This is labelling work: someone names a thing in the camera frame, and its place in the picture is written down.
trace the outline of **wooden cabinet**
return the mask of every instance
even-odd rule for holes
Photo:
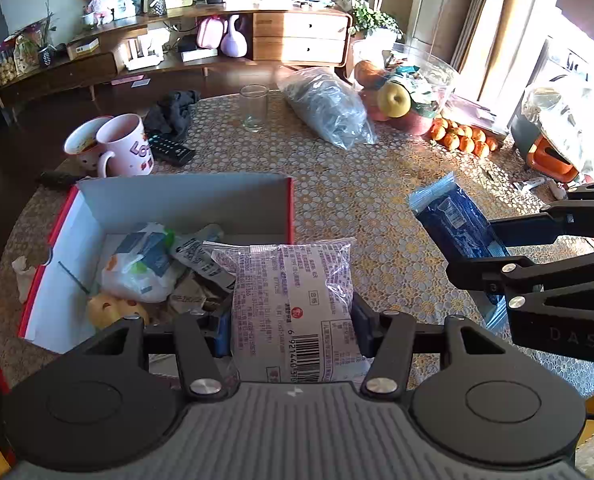
[[[344,41],[312,38],[253,38],[253,59],[288,64],[343,64]]]
[[[111,52],[104,52],[28,74],[26,78],[0,88],[0,99],[4,106],[14,106],[70,88],[103,83],[115,76],[114,57]]]
[[[315,12],[258,12],[253,16],[256,38],[320,38],[346,41],[348,17]]]
[[[350,18],[340,12],[258,12],[253,15],[253,60],[343,66]]]
[[[247,15],[247,28],[243,31],[248,43],[245,58],[225,56],[193,62],[182,62],[174,52],[157,67],[129,72],[124,67],[120,46],[126,38],[145,34],[149,25],[176,18],[203,18],[219,14]],[[83,43],[99,38],[99,47],[93,54],[74,60],[60,60],[51,67],[25,74],[0,88],[0,104],[14,107],[33,99],[70,88],[93,86],[117,77],[150,72],[195,70],[210,65],[234,63],[256,64],[275,62],[286,65],[344,66],[349,45],[348,29],[351,18],[335,9],[310,10],[293,6],[291,2],[269,3],[250,0],[233,4],[205,5],[169,9],[168,15],[152,18],[135,16],[101,25],[74,38],[69,44],[70,54]]]

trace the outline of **gray cloth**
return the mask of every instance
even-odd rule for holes
[[[157,102],[143,120],[147,134],[161,133],[174,142],[186,137],[193,123],[193,106],[199,101],[195,90],[174,91]]]

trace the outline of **green plant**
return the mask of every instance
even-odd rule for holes
[[[353,25],[349,29],[351,34],[356,34],[357,32],[367,34],[371,30],[387,28],[395,32],[398,38],[402,36],[401,29],[395,18],[390,14],[381,12],[381,10],[373,10],[365,5],[352,9],[350,14],[353,17]]]
[[[397,25],[397,21],[391,15],[381,12],[380,10],[371,9],[368,5],[368,0],[349,0],[350,10],[348,11],[353,17],[353,25],[349,31],[351,34],[363,32],[368,34],[372,30],[378,28],[387,28],[397,33],[397,37],[402,36],[402,31]]]
[[[50,33],[57,30],[54,25],[50,26],[52,17],[55,15],[54,12],[50,12],[50,1],[46,2],[46,14],[47,16],[42,20],[42,44],[39,45],[40,50],[50,45]]]

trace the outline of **wooden floor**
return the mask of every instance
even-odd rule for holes
[[[236,93],[247,84],[277,88],[276,81],[290,70],[270,66],[220,68],[152,76],[147,86],[97,86],[96,101],[88,89],[74,89],[30,103],[18,115],[18,126],[0,131],[0,256],[19,213],[36,189],[42,171],[53,170],[64,159],[66,136],[98,115],[145,113],[167,92],[199,90],[202,97]]]

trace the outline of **glass cup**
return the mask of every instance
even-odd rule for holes
[[[249,132],[258,132],[266,124],[268,115],[268,88],[263,85],[246,85],[239,91],[241,124]]]

